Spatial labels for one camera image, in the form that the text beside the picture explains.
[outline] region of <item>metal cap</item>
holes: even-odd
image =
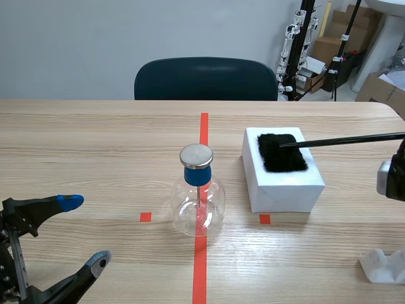
[[[205,144],[191,144],[180,152],[180,161],[188,169],[204,169],[211,164],[213,158],[213,150]]]

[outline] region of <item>robotic hand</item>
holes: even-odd
[[[81,195],[58,195],[44,199],[3,201],[0,212],[0,303],[18,300],[19,304],[75,304],[93,285],[111,260],[111,253],[96,253],[76,273],[41,292],[27,282],[19,237],[38,236],[39,226],[52,216],[82,205]]]
[[[391,161],[382,163],[377,175],[377,192],[397,201],[405,201],[405,141]]]

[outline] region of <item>black sponge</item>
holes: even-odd
[[[290,134],[262,134],[258,137],[260,155],[268,172],[305,171],[308,165],[298,148],[280,148],[281,144],[296,143]]]

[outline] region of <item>white wall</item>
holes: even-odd
[[[327,0],[317,0],[322,19]],[[335,0],[344,9],[354,0]],[[2,0],[0,98],[133,99],[147,62],[182,56],[274,68],[301,0]]]

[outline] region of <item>chair backrest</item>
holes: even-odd
[[[266,65],[231,58],[174,58],[144,65],[134,85],[141,100],[276,101],[277,81]]]

